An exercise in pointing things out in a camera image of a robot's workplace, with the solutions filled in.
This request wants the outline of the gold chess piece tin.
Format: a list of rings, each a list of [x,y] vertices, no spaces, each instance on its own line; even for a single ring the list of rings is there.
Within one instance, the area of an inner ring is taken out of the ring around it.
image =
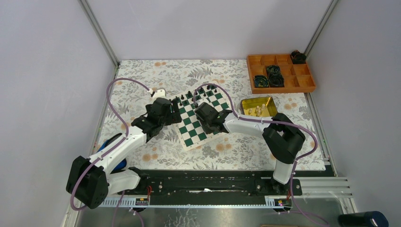
[[[243,99],[241,114],[255,117],[274,117],[278,111],[271,96]]]

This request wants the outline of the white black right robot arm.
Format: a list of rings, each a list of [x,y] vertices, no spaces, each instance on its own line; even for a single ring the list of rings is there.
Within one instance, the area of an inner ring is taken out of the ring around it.
[[[271,154],[276,158],[271,188],[283,195],[290,189],[290,177],[298,152],[305,141],[305,135],[283,113],[273,117],[245,118],[236,116],[231,110],[217,111],[208,102],[195,105],[195,115],[207,134],[241,133],[264,139]]]

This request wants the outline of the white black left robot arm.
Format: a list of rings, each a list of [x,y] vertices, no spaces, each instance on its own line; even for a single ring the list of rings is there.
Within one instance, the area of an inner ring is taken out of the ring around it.
[[[182,121],[180,99],[158,97],[146,105],[146,113],[133,120],[126,132],[118,134],[101,151],[88,158],[77,157],[71,166],[66,191],[71,194],[70,206],[77,199],[84,207],[97,208],[107,196],[131,190],[142,194],[147,182],[131,169],[115,173],[114,169],[134,150],[157,136],[164,126]]]

